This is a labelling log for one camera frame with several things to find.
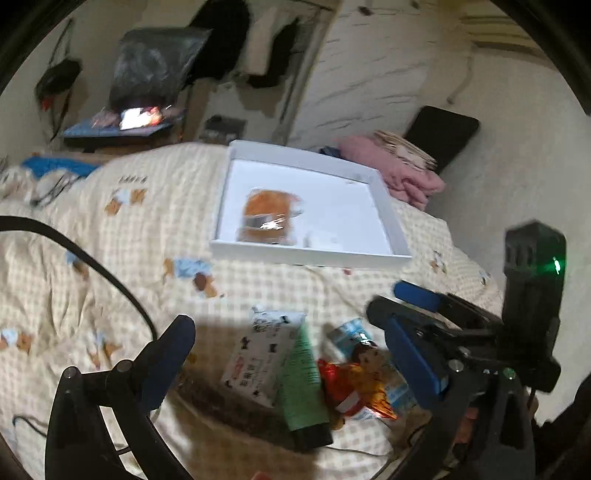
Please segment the wrapped orange bread bun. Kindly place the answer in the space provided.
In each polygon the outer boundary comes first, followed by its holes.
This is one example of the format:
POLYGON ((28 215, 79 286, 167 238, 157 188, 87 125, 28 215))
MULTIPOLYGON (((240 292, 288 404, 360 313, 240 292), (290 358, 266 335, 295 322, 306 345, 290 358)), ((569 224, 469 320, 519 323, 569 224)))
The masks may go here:
POLYGON ((303 213, 303 201, 297 195, 269 189, 253 189, 242 209, 238 241, 294 245, 293 220, 303 213))

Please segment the blue cartoon boy candy pack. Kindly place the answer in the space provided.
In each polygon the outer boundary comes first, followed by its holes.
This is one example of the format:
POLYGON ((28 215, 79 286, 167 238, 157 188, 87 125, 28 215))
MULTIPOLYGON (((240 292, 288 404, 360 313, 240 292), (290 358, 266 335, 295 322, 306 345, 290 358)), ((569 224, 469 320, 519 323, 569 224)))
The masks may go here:
POLYGON ((327 336, 346 357, 346 363, 358 363, 371 373, 381 374, 388 400, 399 418, 407 415, 417 405, 403 376, 394 368, 387 352, 381 350, 370 337, 360 318, 349 320, 329 331, 327 336))

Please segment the red orange snack bag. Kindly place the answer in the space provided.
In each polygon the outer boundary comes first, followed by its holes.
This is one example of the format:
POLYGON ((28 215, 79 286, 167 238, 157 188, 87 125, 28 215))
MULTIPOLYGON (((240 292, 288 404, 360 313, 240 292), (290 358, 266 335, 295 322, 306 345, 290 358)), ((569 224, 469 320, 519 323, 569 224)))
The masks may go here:
POLYGON ((358 363, 335 364, 320 359, 317 364, 325 402, 335 413, 354 420, 399 418, 380 373, 371 373, 358 363))

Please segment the white cow pattern snack pack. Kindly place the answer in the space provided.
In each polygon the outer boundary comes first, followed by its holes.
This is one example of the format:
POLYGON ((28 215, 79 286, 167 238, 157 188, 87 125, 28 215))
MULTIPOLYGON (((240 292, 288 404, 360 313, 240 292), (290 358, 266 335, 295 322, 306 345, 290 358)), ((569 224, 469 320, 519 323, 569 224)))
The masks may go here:
POLYGON ((280 372, 297 342, 304 312, 250 309, 249 327, 238 338, 221 384, 238 396, 273 408, 280 372))

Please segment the pink fluffy blanket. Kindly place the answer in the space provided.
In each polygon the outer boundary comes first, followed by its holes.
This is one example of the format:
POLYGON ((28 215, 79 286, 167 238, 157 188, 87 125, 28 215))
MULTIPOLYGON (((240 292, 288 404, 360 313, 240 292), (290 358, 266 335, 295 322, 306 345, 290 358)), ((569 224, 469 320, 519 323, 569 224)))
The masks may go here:
POLYGON ((435 172, 418 167, 408 158, 390 153, 367 136, 348 136, 338 142, 342 158, 380 172, 390 195, 424 211, 429 199, 445 189, 445 182, 435 172))

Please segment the folded beige checked cloth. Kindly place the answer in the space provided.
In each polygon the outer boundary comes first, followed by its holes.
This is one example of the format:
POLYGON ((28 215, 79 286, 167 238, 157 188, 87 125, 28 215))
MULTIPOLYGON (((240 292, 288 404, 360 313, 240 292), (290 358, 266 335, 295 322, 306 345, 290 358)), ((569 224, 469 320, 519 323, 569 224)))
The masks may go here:
POLYGON ((403 159, 405 162, 413 164, 416 168, 431 171, 436 170, 438 166, 437 161, 402 136, 384 130, 374 131, 373 136, 381 148, 403 159))

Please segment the green tube black cap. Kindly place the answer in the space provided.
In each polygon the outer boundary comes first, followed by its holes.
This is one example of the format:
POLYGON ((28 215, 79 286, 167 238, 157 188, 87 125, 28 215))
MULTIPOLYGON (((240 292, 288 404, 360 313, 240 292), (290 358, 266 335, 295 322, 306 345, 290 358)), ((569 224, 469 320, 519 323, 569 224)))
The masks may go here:
POLYGON ((297 452, 308 453, 332 444, 331 418, 306 323, 301 325, 283 366, 279 400, 297 452))

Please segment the black hanging coat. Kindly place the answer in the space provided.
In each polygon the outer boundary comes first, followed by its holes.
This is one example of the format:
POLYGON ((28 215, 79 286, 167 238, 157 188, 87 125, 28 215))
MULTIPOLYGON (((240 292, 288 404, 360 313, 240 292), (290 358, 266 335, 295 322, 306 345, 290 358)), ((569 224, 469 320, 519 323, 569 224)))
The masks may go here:
POLYGON ((222 80, 235 69, 245 46, 250 27, 249 6, 242 0, 209 0, 189 25, 207 30, 209 36, 191 66, 188 80, 222 80))

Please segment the checked cartoon bed quilt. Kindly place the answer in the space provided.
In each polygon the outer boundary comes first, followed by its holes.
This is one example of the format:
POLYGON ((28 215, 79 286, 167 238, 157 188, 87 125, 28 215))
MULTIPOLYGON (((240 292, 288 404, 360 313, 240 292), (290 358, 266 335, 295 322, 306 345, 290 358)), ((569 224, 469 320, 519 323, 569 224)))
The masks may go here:
POLYGON ((406 280, 493 313, 496 282, 458 249, 447 224, 392 201, 413 255, 388 270, 216 260, 209 242, 228 166, 222 147, 184 144, 113 160, 43 207, 3 199, 5 215, 48 224, 80 245, 129 290, 121 295, 38 235, 1 237, 1 432, 26 471, 44 475, 46 424, 68 366, 110 369, 135 357, 179 314, 197 324, 188 364, 217 385, 253 307, 303 312, 315 356, 341 352, 329 330, 362 317, 374 296, 406 280))

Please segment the white shallow cardboard box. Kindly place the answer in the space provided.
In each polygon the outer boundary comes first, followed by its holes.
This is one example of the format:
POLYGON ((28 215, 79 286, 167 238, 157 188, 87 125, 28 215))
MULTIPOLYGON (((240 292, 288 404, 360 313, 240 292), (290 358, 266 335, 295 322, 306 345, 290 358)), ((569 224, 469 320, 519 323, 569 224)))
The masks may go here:
POLYGON ((381 174, 322 154, 252 141, 228 147, 214 214, 216 260, 389 270, 413 255, 381 174), (283 240, 243 241, 249 195, 287 193, 293 206, 283 240))

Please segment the black hanging bag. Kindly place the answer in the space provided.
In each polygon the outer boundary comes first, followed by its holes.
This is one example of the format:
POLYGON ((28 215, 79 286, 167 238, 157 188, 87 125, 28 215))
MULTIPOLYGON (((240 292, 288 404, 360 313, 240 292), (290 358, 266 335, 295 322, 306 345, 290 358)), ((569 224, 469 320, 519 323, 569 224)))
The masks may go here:
POLYGON ((81 71, 81 61, 72 58, 50 66, 35 86, 35 97, 41 110, 47 111, 58 95, 69 91, 81 71))

